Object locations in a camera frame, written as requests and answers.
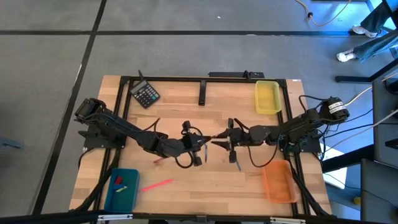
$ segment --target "calculator keypad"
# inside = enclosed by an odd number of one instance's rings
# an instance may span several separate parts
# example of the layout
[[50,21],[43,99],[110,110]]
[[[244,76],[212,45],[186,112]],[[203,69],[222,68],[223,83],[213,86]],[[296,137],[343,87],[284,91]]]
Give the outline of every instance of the calculator keypad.
[[149,84],[146,84],[137,92],[133,93],[133,97],[144,108],[148,108],[160,98],[159,94]]

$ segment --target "wooden tabletop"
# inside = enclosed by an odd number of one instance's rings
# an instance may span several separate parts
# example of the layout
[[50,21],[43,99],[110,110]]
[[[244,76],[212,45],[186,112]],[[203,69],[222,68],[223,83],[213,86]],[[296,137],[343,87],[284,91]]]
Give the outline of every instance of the wooden tabletop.
[[[98,99],[103,100],[109,109],[114,108],[120,76],[104,76]],[[225,130],[228,118],[238,118],[246,126],[278,125],[277,115],[257,114],[254,106],[253,83],[207,83],[206,105],[198,106],[199,82],[150,82],[161,95],[160,100],[144,109],[132,98],[128,121],[140,128],[146,128],[156,118],[161,118],[157,131],[170,138],[181,138],[182,123],[186,120],[199,128],[204,135],[214,135]],[[287,80],[293,116],[303,113],[298,97],[303,94],[300,80]],[[124,87],[121,116],[127,93]],[[281,92],[284,121],[287,121]],[[270,203],[264,195],[261,170],[255,168],[245,147],[236,148],[242,172],[236,164],[228,162],[225,149],[208,144],[208,161],[205,163],[204,150],[198,154],[203,165],[189,169],[179,168],[174,159],[163,160],[159,165],[153,162],[157,156],[149,154],[128,138],[122,150],[119,167],[137,169],[141,174],[139,188],[173,179],[170,184],[139,193],[133,212],[208,214],[208,215],[280,215],[291,216],[290,204]],[[274,152],[274,146],[252,147],[254,162],[263,164]],[[76,179],[70,208],[76,208],[98,182],[104,149],[96,149],[84,156]],[[305,183],[315,200],[327,212],[331,212],[322,169],[312,155],[301,153]],[[190,158],[182,155],[181,164],[188,164]],[[275,159],[283,159],[277,152]],[[108,184],[103,191],[101,207]],[[298,210],[303,213],[301,199]]]

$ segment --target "calculator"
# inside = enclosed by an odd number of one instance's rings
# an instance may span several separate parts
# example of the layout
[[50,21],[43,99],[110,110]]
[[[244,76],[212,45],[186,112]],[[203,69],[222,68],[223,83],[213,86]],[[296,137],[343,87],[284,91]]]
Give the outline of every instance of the calculator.
[[146,80],[139,82],[130,92],[143,108],[148,108],[160,98],[160,95]]

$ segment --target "floor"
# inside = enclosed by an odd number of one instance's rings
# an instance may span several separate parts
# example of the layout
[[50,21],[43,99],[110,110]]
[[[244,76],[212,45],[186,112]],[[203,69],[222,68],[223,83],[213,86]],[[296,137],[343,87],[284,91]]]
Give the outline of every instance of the floor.
[[[318,22],[334,17],[345,5],[341,1],[303,2]],[[0,0],[0,30],[91,30],[100,3]],[[347,31],[367,14],[366,3],[352,2],[333,22],[317,27],[308,22],[303,7],[294,0],[112,0],[106,3],[99,30]],[[30,212],[88,39],[88,35],[0,35],[0,136],[25,145],[24,149],[0,150],[0,217]],[[308,95],[339,96],[347,102],[368,85],[337,84],[335,75],[369,76],[393,59],[390,52],[384,52],[363,63],[336,60],[336,53],[368,40],[362,36],[96,36],[76,103],[97,95],[103,75],[137,75],[138,69],[148,76],[262,71],[270,78],[303,80]],[[309,100],[308,104],[317,102]],[[350,105],[349,111],[355,117],[371,107],[369,91]],[[367,123],[372,123],[371,114],[341,125],[340,130]],[[68,209],[83,145],[77,131],[84,128],[73,121],[69,124],[45,213]],[[331,146],[349,134],[330,138],[326,144]],[[368,131],[336,149],[350,152],[372,141],[373,134]],[[348,169],[346,184],[359,186],[358,167]],[[338,202],[332,205],[333,213],[359,218],[357,210],[351,212],[339,205],[358,191],[341,194],[328,187],[328,192]]]

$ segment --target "yellow object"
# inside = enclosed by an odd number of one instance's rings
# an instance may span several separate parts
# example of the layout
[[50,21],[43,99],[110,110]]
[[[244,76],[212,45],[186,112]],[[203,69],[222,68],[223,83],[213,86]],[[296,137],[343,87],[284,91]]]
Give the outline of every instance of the yellow object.
[[279,84],[272,81],[257,81],[254,89],[256,111],[259,114],[276,114],[281,110]]
[[355,197],[354,198],[354,204],[361,205],[361,197]]
[[126,188],[127,188],[127,186],[124,186],[123,188],[117,189],[116,192],[117,192],[117,193],[122,192],[122,191],[123,191],[124,189],[126,189]]

